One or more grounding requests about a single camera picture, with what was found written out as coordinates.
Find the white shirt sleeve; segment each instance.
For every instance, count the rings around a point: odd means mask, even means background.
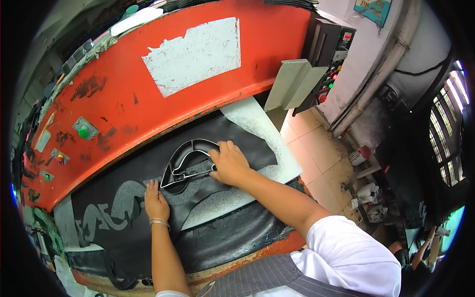
[[[157,295],[155,295],[155,297],[189,297],[189,296],[177,291],[162,291],[162,292],[158,292]]]
[[[308,231],[307,245],[309,249],[291,253],[306,276],[370,295],[399,295],[400,263],[346,217],[318,220]]]

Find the hand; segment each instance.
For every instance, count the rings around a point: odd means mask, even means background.
[[[434,236],[436,234],[437,226],[434,226],[432,230],[429,232],[429,235],[427,236],[427,240],[432,240],[434,239]]]
[[[145,192],[145,211],[149,219],[158,218],[168,221],[170,217],[170,206],[165,197],[158,191],[158,181],[150,180]]]
[[[246,157],[231,140],[220,141],[218,144],[219,153],[216,150],[208,152],[218,171],[212,171],[209,175],[222,183],[240,187],[243,180],[252,171]]]

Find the person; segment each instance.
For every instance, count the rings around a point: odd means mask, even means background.
[[[344,216],[335,216],[309,196],[249,168],[232,141],[209,151],[214,179],[239,187],[306,239],[308,249],[253,261],[206,285],[198,296],[388,296],[399,295],[401,264]],[[170,208],[150,180],[145,210],[167,221]],[[185,272],[165,223],[152,224],[152,279],[156,297],[191,296]]]
[[[402,251],[402,244],[399,241],[394,242],[388,247],[399,263],[401,263],[401,296],[414,296],[430,278],[430,269],[422,261],[422,257],[434,239],[436,230],[437,226],[430,230],[424,244],[418,249],[410,264],[407,264],[406,257]]]

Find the plastic bottle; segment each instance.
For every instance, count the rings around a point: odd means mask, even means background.
[[[364,185],[357,193],[358,199],[360,199],[361,203],[373,202],[376,196],[378,196],[379,189],[380,187],[373,182]]]
[[[362,146],[358,150],[348,155],[348,160],[353,167],[366,161],[371,156],[371,150],[367,146]]]

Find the red button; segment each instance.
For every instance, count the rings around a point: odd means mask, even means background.
[[[64,157],[63,157],[63,155],[58,155],[57,163],[58,163],[59,165],[63,165],[63,164],[64,164]]]

